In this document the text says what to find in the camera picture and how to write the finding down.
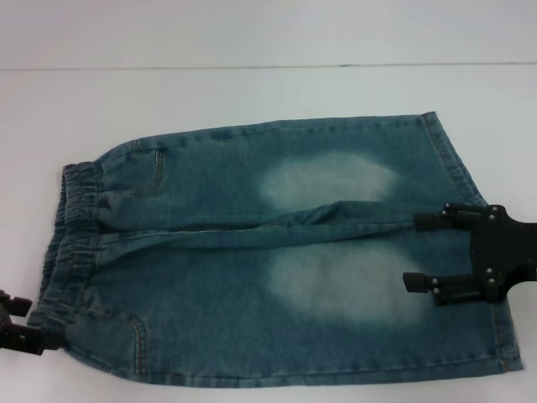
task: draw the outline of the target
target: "jeans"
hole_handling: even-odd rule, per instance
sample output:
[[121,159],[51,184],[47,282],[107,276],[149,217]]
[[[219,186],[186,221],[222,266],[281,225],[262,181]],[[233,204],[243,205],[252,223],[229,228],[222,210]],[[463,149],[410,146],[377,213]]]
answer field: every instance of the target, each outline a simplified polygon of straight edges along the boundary
[[408,382],[522,369],[505,301],[436,307],[403,272],[471,273],[486,205],[434,113],[173,133],[64,168],[30,326],[162,385]]

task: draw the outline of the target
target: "black clamp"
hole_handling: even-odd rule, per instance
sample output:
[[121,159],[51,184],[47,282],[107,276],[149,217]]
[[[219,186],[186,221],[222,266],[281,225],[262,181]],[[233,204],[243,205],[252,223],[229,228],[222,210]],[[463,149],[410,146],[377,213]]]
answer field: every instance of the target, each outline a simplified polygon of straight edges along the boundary
[[52,343],[43,332],[26,326],[15,325],[10,315],[25,317],[32,301],[24,298],[13,298],[0,290],[0,348],[41,355],[43,350],[57,350],[60,345]]
[[503,206],[446,203],[439,214],[415,216],[414,226],[418,231],[471,232],[471,275],[403,274],[408,292],[431,291],[438,306],[482,300],[499,303],[514,285],[537,281],[537,223],[514,221]]

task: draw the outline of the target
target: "white surface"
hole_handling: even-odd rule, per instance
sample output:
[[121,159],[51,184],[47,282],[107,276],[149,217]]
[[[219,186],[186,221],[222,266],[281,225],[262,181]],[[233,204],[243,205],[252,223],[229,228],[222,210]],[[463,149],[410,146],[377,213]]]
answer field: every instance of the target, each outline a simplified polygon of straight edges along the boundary
[[[537,3],[0,0],[0,69],[536,62]],[[285,118],[436,110],[490,202],[537,221],[537,65],[0,71],[0,287],[35,298],[62,165],[123,141]],[[418,384],[197,390],[0,351],[10,402],[533,402],[537,285],[509,294],[523,372]]]
[[0,68],[536,61],[535,0],[0,0]]
[[[536,75],[537,66],[0,73],[0,285],[36,295],[62,165],[94,160],[129,139],[194,128],[436,110],[483,195],[535,220]],[[408,385],[192,390],[128,382],[62,352],[39,358],[2,350],[0,399],[530,402],[537,286],[518,286],[510,300],[524,372]]]

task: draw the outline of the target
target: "denim shorts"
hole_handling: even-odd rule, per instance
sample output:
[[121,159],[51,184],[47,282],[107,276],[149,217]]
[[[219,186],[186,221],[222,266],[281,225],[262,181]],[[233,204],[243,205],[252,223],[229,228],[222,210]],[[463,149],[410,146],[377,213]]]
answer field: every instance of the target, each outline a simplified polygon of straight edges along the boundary
[[32,327],[162,385],[408,382],[522,369],[508,303],[437,307],[403,272],[471,273],[486,205],[434,113],[212,128],[64,168]]

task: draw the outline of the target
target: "white table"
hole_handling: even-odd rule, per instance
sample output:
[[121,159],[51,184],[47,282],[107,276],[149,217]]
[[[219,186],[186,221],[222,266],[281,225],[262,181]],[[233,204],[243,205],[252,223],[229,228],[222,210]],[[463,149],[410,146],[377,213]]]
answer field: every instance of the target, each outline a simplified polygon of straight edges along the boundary
[[[419,1],[403,8],[395,1],[329,7],[235,0],[224,7],[206,0],[188,7],[137,2],[125,13],[125,1],[78,2],[77,9],[60,1],[50,8],[36,0],[0,3],[11,7],[11,18],[0,13],[0,288],[12,295],[37,296],[62,165],[94,160],[126,140],[194,128],[435,110],[485,198],[519,220],[537,221],[537,65],[456,65],[536,61],[533,3],[479,1],[445,10]],[[221,14],[221,29],[196,23],[220,21]],[[374,24],[379,15],[386,19]],[[423,20],[430,37],[420,34]],[[466,28],[452,27],[462,20]],[[237,38],[244,42],[224,51]],[[215,68],[431,61],[450,65]],[[181,66],[213,69],[140,69]],[[129,382],[61,351],[36,357],[1,350],[0,400],[530,402],[537,394],[537,285],[518,285],[509,300],[523,372],[401,385],[197,390]]]

